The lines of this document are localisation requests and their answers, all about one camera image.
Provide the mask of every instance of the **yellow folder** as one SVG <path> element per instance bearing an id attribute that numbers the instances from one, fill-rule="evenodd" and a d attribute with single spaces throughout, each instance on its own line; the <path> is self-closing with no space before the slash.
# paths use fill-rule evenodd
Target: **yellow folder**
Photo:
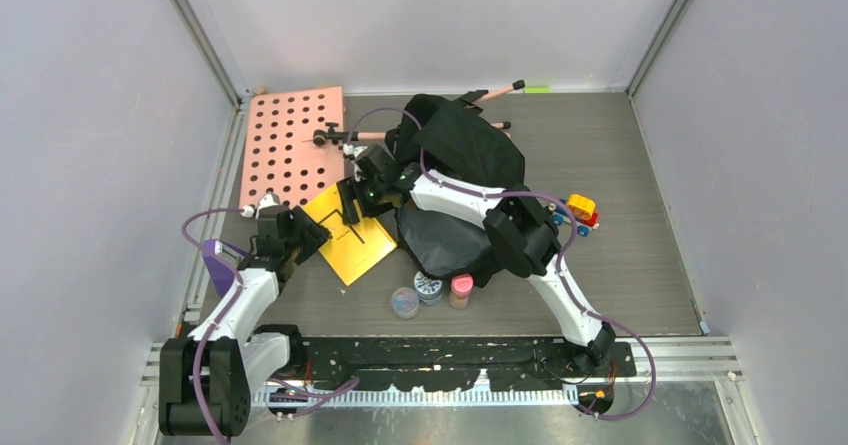
<path id="1" fill-rule="evenodd" d="M 375 218 L 365 218 L 360 213 L 356 225 L 342 223 L 342 201 L 335 184 L 304 205 L 303 210 L 330 231 L 330 239 L 319 251 L 347 286 L 397 248 Z"/>

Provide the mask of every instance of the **jar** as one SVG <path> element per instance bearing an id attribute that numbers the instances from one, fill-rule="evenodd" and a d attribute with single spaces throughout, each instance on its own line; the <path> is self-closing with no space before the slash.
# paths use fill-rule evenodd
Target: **jar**
<path id="1" fill-rule="evenodd" d="M 408 287 L 398 288 L 392 294 L 392 310 L 394 310 L 398 317 L 404 320 L 415 318 L 418 315 L 418 311 L 421 310 L 418 294 L 415 293 L 415 290 Z"/>
<path id="2" fill-rule="evenodd" d="M 468 301 L 471 299 L 472 288 L 474 288 L 474 279 L 471 278 L 471 275 L 465 274 L 453 277 L 451 280 L 451 293 L 448 297 L 451 307 L 457 310 L 467 307 Z"/>
<path id="3" fill-rule="evenodd" d="M 423 305 L 431 306 L 439 303 L 442 298 L 442 281 L 432 280 L 417 272 L 414 279 L 415 291 Z"/>

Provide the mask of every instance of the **gray wall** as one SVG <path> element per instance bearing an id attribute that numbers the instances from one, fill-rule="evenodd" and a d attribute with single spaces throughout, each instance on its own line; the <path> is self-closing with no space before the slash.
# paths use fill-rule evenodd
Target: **gray wall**
<path id="1" fill-rule="evenodd" d="M 694 0 L 637 109 L 706 317 L 777 444 L 844 443 L 848 0 Z"/>
<path id="2" fill-rule="evenodd" d="M 623 90 L 672 0 L 191 0 L 242 86 Z"/>
<path id="3" fill-rule="evenodd" d="M 229 115 L 168 0 L 0 0 L 0 443 L 120 443 Z"/>

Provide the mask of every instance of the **pink lid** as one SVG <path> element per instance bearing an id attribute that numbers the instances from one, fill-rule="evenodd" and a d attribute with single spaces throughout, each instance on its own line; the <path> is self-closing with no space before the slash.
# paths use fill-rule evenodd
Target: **pink lid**
<path id="1" fill-rule="evenodd" d="M 473 286 L 474 279 L 467 273 L 451 279 L 451 290 L 457 295 L 467 295 L 471 293 L 471 287 Z"/>

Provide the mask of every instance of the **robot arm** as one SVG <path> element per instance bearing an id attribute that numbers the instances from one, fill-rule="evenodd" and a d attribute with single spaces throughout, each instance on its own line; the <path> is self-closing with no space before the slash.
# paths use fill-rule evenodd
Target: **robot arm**
<path id="1" fill-rule="evenodd" d="M 590 362 L 586 365 L 597 366 L 603 360 L 615 332 L 609 324 L 588 316 L 569 296 L 560 276 L 576 300 L 591 310 L 567 265 L 562 263 L 561 274 L 557 272 L 557 227 L 535 198 L 501 198 L 503 188 L 473 185 L 436 170 L 424 176 L 417 164 L 401 170 L 378 145 L 360 153 L 356 163 L 370 184 L 365 193 L 357 194 L 360 204 L 366 202 L 363 210 L 379 210 L 386 203 L 397 207 L 412 200 L 422 210 L 445 213 L 484 229 L 500 264 L 536 288 L 565 339 L 583 349 Z M 369 200 L 377 203 L 368 204 Z"/>
<path id="2" fill-rule="evenodd" d="M 251 413 L 251 397 L 290 360 L 296 330 L 253 334 L 262 312 L 273 303 L 295 265 L 312 256 L 329 232 L 297 207 L 266 195 L 257 212 L 255 249 L 238 265 L 234 283 L 217 308 L 184 337 L 167 340 L 160 353 L 159 429 L 165 435 L 209 435 L 191 375 L 193 357 L 210 331 L 201 360 L 205 401 L 225 436 L 239 435 Z M 221 323 L 215 317 L 223 315 Z"/>
<path id="3" fill-rule="evenodd" d="M 448 188 L 444 186 L 444 184 L 448 183 L 458 185 L 465 189 L 474 190 L 484 197 L 492 197 L 502 193 L 504 191 L 503 188 L 486 188 L 471 185 L 445 176 L 437 171 L 430 171 L 428 173 L 435 178 L 436 181 L 433 181 L 428 177 L 421 176 L 415 180 L 415 186 L 410 192 L 411 199 L 418 208 L 445 213 L 465 220 L 466 222 L 477 225 L 480 228 L 487 229 L 490 237 L 495 234 L 508 238 L 509 235 L 520 233 L 520 227 L 523 224 L 526 225 L 528 218 L 526 213 L 522 215 L 521 205 L 527 204 L 523 203 L 519 205 L 517 203 L 519 201 L 518 199 L 515 199 L 513 203 L 509 203 L 510 199 L 475 197 L 467 193 L 462 193 Z M 504 216 L 504 212 L 506 212 L 506 220 L 498 220 L 497 216 L 500 215 L 502 218 Z M 519 219 L 521 219 L 524 223 L 516 223 L 516 220 Z M 529 230 L 528 233 L 525 233 L 524 235 L 529 235 L 531 240 L 534 236 L 536 236 L 535 238 L 537 238 L 537 241 L 542 243 L 544 243 L 546 239 L 550 240 L 551 236 L 546 237 L 544 235 L 546 235 L 546 232 L 552 232 L 554 229 L 549 226 L 546 227 L 545 223 L 533 225 L 535 226 L 535 229 Z M 503 256 L 505 254 L 510 254 L 510 248 L 515 248 L 514 246 L 509 246 L 515 245 L 514 242 L 512 244 L 500 244 L 499 247 L 497 241 L 493 240 L 493 245 L 496 247 L 495 252 L 499 255 L 502 262 L 514 261 L 514 257 Z M 528 247 L 525 246 L 523 247 L 523 250 L 519 250 L 518 253 L 522 254 L 527 249 Z M 545 250 L 543 255 L 547 255 L 545 252 L 550 252 L 550 250 Z M 507 267 L 507 270 L 515 273 L 516 275 L 527 278 L 533 287 L 536 288 L 545 300 L 545 303 L 551 309 L 551 312 L 553 312 L 556 317 L 562 330 L 562 334 L 566 340 L 581 347 L 591 347 L 599 336 L 607 333 L 607 330 L 603 329 L 603 323 L 601 321 L 589 317 L 577 308 L 568 296 L 568 293 L 559 279 L 559 274 L 555 267 L 555 261 L 556 253 L 553 254 L 552 258 L 547 260 L 542 273 L 539 273 L 538 270 L 533 270 L 534 273 L 530 273 L 529 276 L 525 275 L 525 273 L 522 273 L 520 270 L 511 270 L 509 263 L 505 263 L 504 265 Z M 563 263 L 561 268 L 564 278 L 568 281 L 568 284 L 577 300 L 585 304 L 586 307 L 591 308 L 588 305 L 583 292 L 580 291 L 580 287 L 577 285 L 574 277 L 571 275 L 571 272 L 568 270 L 568 267 Z"/>

